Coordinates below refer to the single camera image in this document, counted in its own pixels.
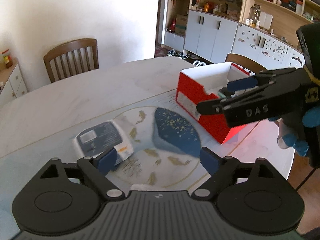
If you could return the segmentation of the blue gloved right hand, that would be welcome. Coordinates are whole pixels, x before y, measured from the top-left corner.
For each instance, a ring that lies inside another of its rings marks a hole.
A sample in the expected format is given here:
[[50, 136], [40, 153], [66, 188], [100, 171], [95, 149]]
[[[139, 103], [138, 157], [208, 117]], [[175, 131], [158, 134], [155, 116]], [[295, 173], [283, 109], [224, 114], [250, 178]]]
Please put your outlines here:
[[277, 144], [281, 149], [294, 148], [301, 157], [319, 157], [319, 107], [304, 114], [293, 112], [269, 118], [278, 121]]

